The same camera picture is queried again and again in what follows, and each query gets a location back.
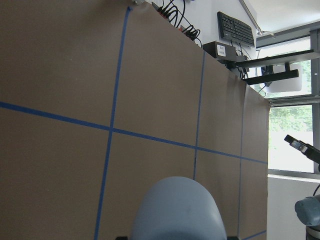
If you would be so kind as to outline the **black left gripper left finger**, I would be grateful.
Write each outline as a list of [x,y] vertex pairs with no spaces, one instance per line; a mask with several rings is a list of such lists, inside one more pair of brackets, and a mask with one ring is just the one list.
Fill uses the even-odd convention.
[[128,236],[117,236],[115,240],[128,240]]

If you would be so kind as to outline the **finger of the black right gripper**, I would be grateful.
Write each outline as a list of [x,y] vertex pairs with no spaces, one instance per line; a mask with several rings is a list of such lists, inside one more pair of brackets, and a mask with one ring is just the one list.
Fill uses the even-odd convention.
[[300,151],[303,155],[305,155],[308,159],[313,162],[319,164],[320,163],[320,150],[315,148],[314,146],[305,143],[301,140],[298,140],[290,135],[286,135],[284,140],[289,143],[289,145],[296,150]]

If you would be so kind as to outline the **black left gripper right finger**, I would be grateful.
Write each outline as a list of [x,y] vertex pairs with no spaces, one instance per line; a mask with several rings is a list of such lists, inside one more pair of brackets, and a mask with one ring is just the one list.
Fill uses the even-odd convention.
[[227,240],[239,240],[237,236],[227,236]]

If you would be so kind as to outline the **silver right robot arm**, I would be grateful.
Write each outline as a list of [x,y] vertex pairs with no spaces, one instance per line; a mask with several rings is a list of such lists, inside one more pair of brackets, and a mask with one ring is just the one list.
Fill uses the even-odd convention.
[[[314,146],[287,135],[284,140],[296,150],[300,151],[308,159],[320,165],[320,150]],[[320,185],[316,187],[312,196],[305,197],[295,203],[294,210],[298,219],[305,225],[305,239],[320,239],[320,194],[317,191]]]

